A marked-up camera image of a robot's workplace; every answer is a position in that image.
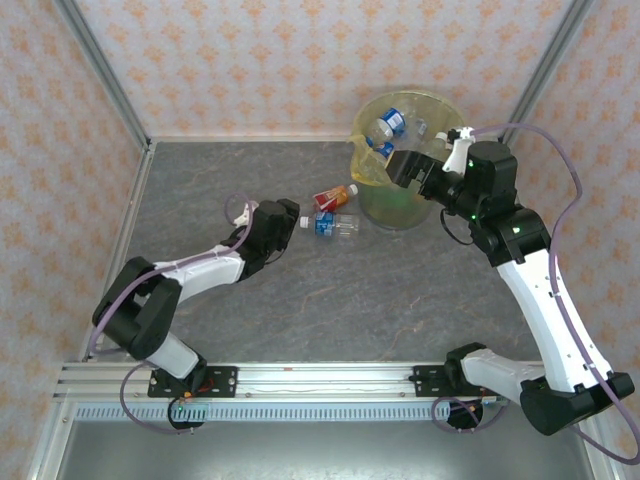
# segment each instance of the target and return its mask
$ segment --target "black mounting plate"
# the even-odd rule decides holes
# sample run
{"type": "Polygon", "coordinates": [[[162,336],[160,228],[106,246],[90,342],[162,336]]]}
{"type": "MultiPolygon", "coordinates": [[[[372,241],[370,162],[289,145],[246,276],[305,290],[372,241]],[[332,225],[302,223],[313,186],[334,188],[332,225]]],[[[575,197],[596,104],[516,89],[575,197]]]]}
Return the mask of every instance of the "black mounting plate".
{"type": "MultiPolygon", "coordinates": [[[[238,386],[238,367],[207,366],[203,386],[211,385],[207,391],[198,392],[198,398],[233,398],[238,386]]],[[[176,398],[187,392],[179,382],[162,369],[153,370],[147,395],[150,398],[176,398]]]]}
{"type": "Polygon", "coordinates": [[[409,377],[416,389],[416,397],[493,397],[498,396],[484,387],[461,385],[454,388],[445,373],[444,365],[416,365],[409,377]]]}

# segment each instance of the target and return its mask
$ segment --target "patterned wallpaper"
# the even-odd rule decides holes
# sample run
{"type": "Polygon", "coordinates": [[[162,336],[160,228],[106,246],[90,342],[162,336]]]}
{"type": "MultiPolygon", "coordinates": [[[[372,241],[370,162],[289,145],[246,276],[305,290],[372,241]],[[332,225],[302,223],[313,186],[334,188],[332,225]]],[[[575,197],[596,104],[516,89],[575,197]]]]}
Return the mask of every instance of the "patterned wallpaper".
{"type": "Polygon", "coordinates": [[[505,121],[570,3],[79,0],[152,136],[346,136],[409,86],[505,121]]]}
{"type": "Polygon", "coordinates": [[[51,0],[0,2],[0,477],[22,479],[139,151],[51,0]]]}
{"type": "MultiPolygon", "coordinates": [[[[640,10],[634,0],[600,0],[566,54],[531,123],[561,140],[585,195],[564,228],[561,267],[584,323],[615,369],[640,388],[640,10]]],[[[524,133],[522,201],[552,225],[575,194],[562,160],[524,133]]],[[[640,394],[626,403],[640,418],[640,394]]],[[[635,454],[626,427],[617,446],[635,454]]]]}

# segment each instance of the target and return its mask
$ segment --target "plastic bottle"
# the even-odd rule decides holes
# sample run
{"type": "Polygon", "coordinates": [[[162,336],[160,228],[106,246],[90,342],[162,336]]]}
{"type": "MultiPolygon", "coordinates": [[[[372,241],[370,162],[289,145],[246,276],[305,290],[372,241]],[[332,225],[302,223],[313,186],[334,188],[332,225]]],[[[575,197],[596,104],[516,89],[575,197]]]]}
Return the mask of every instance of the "plastic bottle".
{"type": "Polygon", "coordinates": [[[385,160],[384,163],[386,163],[386,160],[389,159],[389,157],[391,156],[394,150],[395,150],[395,147],[393,146],[393,143],[384,142],[378,148],[374,149],[374,152],[379,153],[384,158],[385,160]]]}
{"type": "Polygon", "coordinates": [[[415,108],[408,99],[399,100],[396,105],[375,119],[365,132],[370,147],[388,142],[394,135],[400,135],[409,120],[414,116],[415,108]]]}
{"type": "Polygon", "coordinates": [[[396,150],[410,150],[419,152],[422,150],[424,136],[427,133],[427,122],[421,118],[407,122],[405,131],[396,142],[396,150]]]}
{"type": "Polygon", "coordinates": [[[425,145],[425,155],[428,157],[446,162],[449,158],[450,151],[447,150],[447,134],[444,132],[438,132],[435,138],[432,138],[425,145]]]}
{"type": "Polygon", "coordinates": [[[300,227],[313,228],[319,237],[349,238],[358,233],[360,218],[356,215],[318,212],[313,217],[300,217],[300,227]]]}
{"type": "Polygon", "coordinates": [[[335,212],[338,208],[346,205],[350,197],[358,194],[356,185],[345,187],[340,185],[331,190],[317,193],[313,196],[314,207],[319,212],[335,212]]]}

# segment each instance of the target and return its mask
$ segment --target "trash bin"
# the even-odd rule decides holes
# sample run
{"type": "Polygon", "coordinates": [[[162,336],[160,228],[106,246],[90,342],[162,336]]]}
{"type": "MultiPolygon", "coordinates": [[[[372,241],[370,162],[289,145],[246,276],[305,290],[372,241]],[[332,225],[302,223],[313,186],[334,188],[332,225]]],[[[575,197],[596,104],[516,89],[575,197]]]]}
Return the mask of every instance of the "trash bin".
{"type": "Polygon", "coordinates": [[[462,114],[447,99],[427,91],[400,91],[381,95],[365,105],[356,115],[349,141],[355,146],[351,160],[351,176],[358,182],[358,199],[363,213],[375,224],[393,230],[403,230],[422,223],[429,215],[433,202],[425,200],[411,189],[400,188],[391,182],[385,164],[365,141],[364,131],[369,124],[399,100],[409,97],[414,102],[416,117],[428,125],[426,140],[438,132],[465,125],[462,114]]]}

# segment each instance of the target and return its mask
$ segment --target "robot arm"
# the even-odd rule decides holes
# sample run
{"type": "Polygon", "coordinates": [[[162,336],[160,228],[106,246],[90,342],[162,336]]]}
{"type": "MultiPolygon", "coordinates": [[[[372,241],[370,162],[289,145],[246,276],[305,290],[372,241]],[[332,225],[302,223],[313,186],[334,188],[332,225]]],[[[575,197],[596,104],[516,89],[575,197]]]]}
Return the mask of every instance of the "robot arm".
{"type": "MultiPolygon", "coordinates": [[[[419,193],[469,222],[473,243],[487,255],[516,297],[541,353],[533,368],[472,344],[447,356],[452,385],[489,388],[522,406],[532,425],[551,435],[607,408],[611,401],[584,364],[553,297],[549,280],[549,234],[533,210],[516,203],[517,160],[506,145],[477,142],[472,129],[449,132],[452,153],[442,163],[417,152],[394,152],[387,164],[392,181],[419,193]]],[[[614,373],[589,337],[561,276],[562,295],[595,368],[618,397],[634,391],[628,374],[614,373]]]]}
{"type": "Polygon", "coordinates": [[[263,201],[253,212],[251,231],[240,247],[228,251],[246,229],[207,252],[173,262],[129,260],[93,314],[98,325],[105,311],[140,276],[165,270],[138,286],[115,311],[104,333],[136,360],[147,360],[166,372],[185,392],[195,392],[205,379],[206,360],[169,332],[175,310],[187,298],[218,285],[240,282],[261,270],[275,251],[284,251],[300,208],[290,200],[263,201]]]}

